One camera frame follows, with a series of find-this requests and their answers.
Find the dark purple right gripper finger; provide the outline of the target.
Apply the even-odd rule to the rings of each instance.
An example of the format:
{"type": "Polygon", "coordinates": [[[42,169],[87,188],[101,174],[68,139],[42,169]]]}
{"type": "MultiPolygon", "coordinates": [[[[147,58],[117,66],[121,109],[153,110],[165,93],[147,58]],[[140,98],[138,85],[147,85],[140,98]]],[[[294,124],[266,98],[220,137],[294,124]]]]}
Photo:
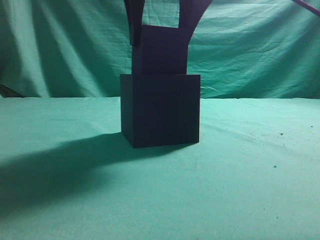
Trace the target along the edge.
{"type": "Polygon", "coordinates": [[[211,3],[212,0],[179,1],[179,43],[183,47],[190,43],[199,21],[211,3]]]}

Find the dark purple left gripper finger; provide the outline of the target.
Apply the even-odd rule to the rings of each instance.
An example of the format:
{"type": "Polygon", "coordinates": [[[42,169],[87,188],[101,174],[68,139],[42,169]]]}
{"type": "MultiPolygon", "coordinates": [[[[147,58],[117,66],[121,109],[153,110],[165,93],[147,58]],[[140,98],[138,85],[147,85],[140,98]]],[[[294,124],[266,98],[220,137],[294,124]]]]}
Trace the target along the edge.
{"type": "Polygon", "coordinates": [[[145,0],[124,0],[124,5],[129,26],[130,45],[138,46],[141,39],[145,0]]]}

